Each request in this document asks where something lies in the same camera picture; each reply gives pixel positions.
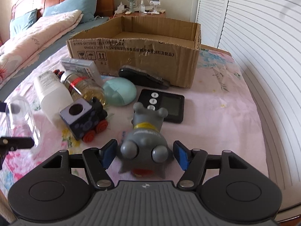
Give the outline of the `mint green oval case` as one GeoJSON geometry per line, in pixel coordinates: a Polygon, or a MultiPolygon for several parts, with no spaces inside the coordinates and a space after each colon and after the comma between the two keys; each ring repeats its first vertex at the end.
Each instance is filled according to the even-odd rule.
{"type": "Polygon", "coordinates": [[[135,100],[136,86],[121,77],[107,80],[103,85],[106,103],[111,106],[126,106],[135,100]]]}

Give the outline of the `black correction tape dispenser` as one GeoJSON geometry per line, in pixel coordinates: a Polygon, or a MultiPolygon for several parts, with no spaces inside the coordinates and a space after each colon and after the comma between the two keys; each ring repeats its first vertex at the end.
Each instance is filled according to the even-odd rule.
{"type": "Polygon", "coordinates": [[[129,65],[122,66],[118,71],[118,76],[125,78],[138,86],[156,89],[168,89],[170,87],[169,81],[164,78],[149,73],[147,70],[142,70],[129,65]]]}

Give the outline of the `black digital timer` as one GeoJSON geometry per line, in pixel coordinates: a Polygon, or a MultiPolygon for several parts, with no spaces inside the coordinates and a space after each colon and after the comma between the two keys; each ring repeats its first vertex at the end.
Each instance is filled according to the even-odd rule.
{"type": "Polygon", "coordinates": [[[142,89],[138,102],[142,103],[145,108],[154,111],[165,108],[168,111],[168,116],[164,118],[166,122],[180,124],[184,119],[185,97],[183,95],[142,89]]]}

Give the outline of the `clear plastic cup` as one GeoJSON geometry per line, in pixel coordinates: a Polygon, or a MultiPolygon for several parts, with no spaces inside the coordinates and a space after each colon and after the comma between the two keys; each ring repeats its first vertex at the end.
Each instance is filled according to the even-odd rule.
{"type": "Polygon", "coordinates": [[[38,148],[40,132],[25,97],[16,95],[11,98],[6,106],[6,120],[9,137],[32,138],[33,148],[38,148]]]}

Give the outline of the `pink floral table cloth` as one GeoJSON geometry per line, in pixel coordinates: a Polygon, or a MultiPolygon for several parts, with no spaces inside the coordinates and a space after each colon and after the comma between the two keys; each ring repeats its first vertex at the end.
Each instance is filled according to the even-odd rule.
{"type": "MultiPolygon", "coordinates": [[[[59,150],[81,153],[89,147],[102,147],[111,139],[123,142],[132,129],[132,105],[108,107],[108,127],[91,143],[77,141],[68,129],[56,129],[49,122],[40,109],[33,82],[47,70],[60,69],[60,59],[68,55],[68,49],[61,48],[31,71],[12,92],[30,103],[41,145],[39,151],[17,150],[6,156],[1,170],[3,193],[8,193],[15,182],[59,150]]],[[[203,50],[192,87],[170,88],[169,91],[185,97],[182,123],[165,122],[162,126],[161,132],[169,145],[178,140],[187,148],[200,148],[215,155],[231,150],[268,175],[257,107],[238,66],[229,55],[203,50]]]]}

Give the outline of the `clear spray bottle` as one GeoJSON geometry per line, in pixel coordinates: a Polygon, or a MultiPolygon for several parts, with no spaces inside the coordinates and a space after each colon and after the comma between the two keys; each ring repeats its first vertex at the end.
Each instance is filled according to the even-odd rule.
{"type": "Polygon", "coordinates": [[[145,13],[144,0],[141,0],[139,11],[140,11],[140,13],[145,13]]]}

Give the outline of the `pink folded quilt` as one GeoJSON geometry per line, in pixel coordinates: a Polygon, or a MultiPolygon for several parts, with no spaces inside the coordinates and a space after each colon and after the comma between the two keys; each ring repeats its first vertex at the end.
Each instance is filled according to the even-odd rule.
{"type": "Polygon", "coordinates": [[[1,87],[18,71],[36,62],[39,54],[80,23],[81,10],[43,16],[29,29],[1,46],[1,87]]]}

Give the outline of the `grey rubber animal toy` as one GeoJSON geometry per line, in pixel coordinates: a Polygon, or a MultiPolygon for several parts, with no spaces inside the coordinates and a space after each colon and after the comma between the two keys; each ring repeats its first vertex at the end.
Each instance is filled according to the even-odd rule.
{"type": "Polygon", "coordinates": [[[134,103],[133,110],[133,129],[118,147],[121,160],[118,172],[143,170],[164,179],[166,166],[173,160],[173,152],[160,133],[168,111],[165,108],[151,110],[140,102],[134,103]]]}

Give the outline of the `white playing card box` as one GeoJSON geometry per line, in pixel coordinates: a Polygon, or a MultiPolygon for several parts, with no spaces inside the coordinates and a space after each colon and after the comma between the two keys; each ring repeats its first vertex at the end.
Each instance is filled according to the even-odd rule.
{"type": "Polygon", "coordinates": [[[102,86],[104,81],[101,79],[100,73],[94,61],[72,58],[61,58],[60,63],[66,71],[74,71],[83,73],[92,78],[98,85],[102,86]]]}

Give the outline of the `fish oil capsule bottle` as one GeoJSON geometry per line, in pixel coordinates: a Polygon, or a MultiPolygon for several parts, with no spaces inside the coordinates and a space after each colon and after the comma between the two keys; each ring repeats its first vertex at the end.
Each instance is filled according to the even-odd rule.
{"type": "Polygon", "coordinates": [[[104,90],[86,74],[67,70],[60,80],[68,89],[74,101],[80,98],[90,101],[93,97],[96,97],[103,106],[106,105],[104,90]]]}

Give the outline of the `small blue pillow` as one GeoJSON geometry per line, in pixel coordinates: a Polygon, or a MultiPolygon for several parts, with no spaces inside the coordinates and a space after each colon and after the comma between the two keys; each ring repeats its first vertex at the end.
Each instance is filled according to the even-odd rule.
{"type": "Polygon", "coordinates": [[[10,37],[13,38],[18,33],[27,30],[37,21],[37,9],[25,13],[24,15],[11,19],[10,21],[10,37]]]}

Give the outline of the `brown cardboard box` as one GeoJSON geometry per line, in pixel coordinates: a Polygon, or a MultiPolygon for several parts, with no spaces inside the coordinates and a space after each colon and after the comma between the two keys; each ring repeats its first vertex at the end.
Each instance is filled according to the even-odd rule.
{"type": "Polygon", "coordinates": [[[68,39],[69,54],[92,60],[101,75],[117,76],[124,65],[149,71],[171,85],[191,88],[201,25],[165,17],[121,16],[68,39]]]}

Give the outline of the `white plastic bottle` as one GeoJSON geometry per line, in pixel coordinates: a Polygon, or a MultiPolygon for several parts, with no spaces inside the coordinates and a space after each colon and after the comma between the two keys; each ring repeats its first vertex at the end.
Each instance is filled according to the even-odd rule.
{"type": "Polygon", "coordinates": [[[74,102],[70,92],[52,71],[39,75],[34,80],[34,87],[47,119],[57,129],[64,129],[65,124],[60,117],[60,111],[74,102]]]}

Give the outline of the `dark blue toy train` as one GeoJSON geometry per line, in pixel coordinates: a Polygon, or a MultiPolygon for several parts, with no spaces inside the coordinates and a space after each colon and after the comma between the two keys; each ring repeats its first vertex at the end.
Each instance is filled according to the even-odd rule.
{"type": "Polygon", "coordinates": [[[59,114],[74,138],[84,143],[93,141],[96,134],[108,127],[108,113],[96,97],[89,101],[77,99],[59,114]]]}

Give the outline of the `white louvered closet doors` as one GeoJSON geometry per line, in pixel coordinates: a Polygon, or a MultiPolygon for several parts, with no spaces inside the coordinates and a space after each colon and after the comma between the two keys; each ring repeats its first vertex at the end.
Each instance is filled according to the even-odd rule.
{"type": "Polygon", "coordinates": [[[258,106],[282,208],[300,204],[300,0],[199,0],[203,44],[231,53],[258,106]]]}

